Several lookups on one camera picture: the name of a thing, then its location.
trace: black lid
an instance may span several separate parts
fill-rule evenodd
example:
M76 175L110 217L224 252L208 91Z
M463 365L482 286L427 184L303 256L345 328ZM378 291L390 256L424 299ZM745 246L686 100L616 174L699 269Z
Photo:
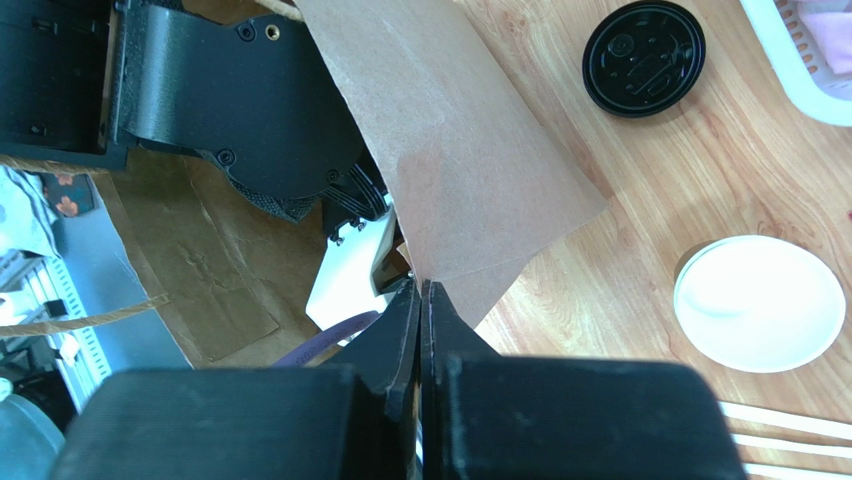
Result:
M701 25L683 7L631 3L592 33L583 54L583 82L607 112L647 117L671 107L695 85L705 49Z

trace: white plastic basket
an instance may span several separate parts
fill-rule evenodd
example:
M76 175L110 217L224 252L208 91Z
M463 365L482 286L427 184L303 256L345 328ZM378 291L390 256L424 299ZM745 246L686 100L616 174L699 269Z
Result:
M821 122L852 127L852 75L835 75L799 20L794 0L740 0L793 104Z

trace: white chopstick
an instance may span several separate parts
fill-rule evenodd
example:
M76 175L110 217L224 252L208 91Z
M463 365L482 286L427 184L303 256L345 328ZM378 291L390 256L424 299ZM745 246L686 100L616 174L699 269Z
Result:
M826 437L852 440L852 425L847 423L793 415L791 413L750 407L748 405L738 405L736 403L719 402L719 406L722 407L722 413L726 417L789 428L800 432L815 433Z
M756 463L745 463L746 473L749 475L762 475L764 477L778 478L780 480L850 480L852 475L843 473L818 472L816 470L804 470L801 468L776 467L774 465L759 465Z
M852 448L836 447L827 445L813 445L810 443L789 442L775 438L755 437L734 433L731 435L734 443L748 447L774 448L788 452L810 453L814 455L826 455L829 457L852 458Z

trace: purple cable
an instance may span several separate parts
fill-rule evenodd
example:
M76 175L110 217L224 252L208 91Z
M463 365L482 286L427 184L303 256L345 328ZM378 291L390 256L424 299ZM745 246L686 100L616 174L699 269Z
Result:
M379 318L377 312L364 312L344 320L337 325L320 332L307 342L296 347L292 352L284 355L281 360L273 363L273 367L301 367L310 362L317 355L326 351L335 343L365 330Z

